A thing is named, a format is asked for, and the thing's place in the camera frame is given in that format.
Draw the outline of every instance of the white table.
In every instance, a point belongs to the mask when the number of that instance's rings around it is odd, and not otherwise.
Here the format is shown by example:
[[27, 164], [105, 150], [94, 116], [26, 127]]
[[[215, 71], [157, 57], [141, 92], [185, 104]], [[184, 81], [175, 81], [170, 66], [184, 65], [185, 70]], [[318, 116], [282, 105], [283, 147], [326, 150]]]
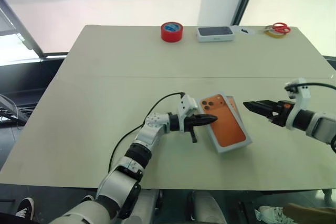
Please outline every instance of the white table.
[[[197, 43], [193, 27], [167, 44], [157, 27], [87, 26], [43, 95], [0, 172], [0, 183], [97, 187], [120, 137], [139, 125], [160, 97], [195, 98], [223, 90], [235, 96], [253, 143], [218, 155], [205, 129], [164, 136], [148, 165], [144, 188], [297, 190], [333, 188], [331, 148], [251, 113], [242, 102], [287, 99], [296, 77], [336, 83], [335, 71], [293, 29], [273, 39], [238, 34], [233, 42]], [[311, 88], [310, 110], [336, 113], [335, 92]], [[178, 98], [159, 104], [176, 111]], [[115, 160], [134, 139], [118, 148]]]

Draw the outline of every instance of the sneaker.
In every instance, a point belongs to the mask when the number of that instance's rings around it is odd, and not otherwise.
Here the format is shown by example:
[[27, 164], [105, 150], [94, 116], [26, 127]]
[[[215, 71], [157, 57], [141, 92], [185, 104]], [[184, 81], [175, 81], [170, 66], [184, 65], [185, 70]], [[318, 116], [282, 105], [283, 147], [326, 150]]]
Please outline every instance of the sneaker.
[[24, 198], [19, 207], [17, 208], [18, 217], [25, 218], [27, 220], [32, 220], [34, 216], [34, 201], [32, 198]]
[[255, 209], [257, 220], [267, 224], [297, 224], [293, 219], [282, 212], [282, 207], [261, 206], [259, 211]]
[[81, 203], [84, 201], [89, 201], [89, 200], [95, 200], [95, 198], [91, 195], [87, 195], [82, 199]]

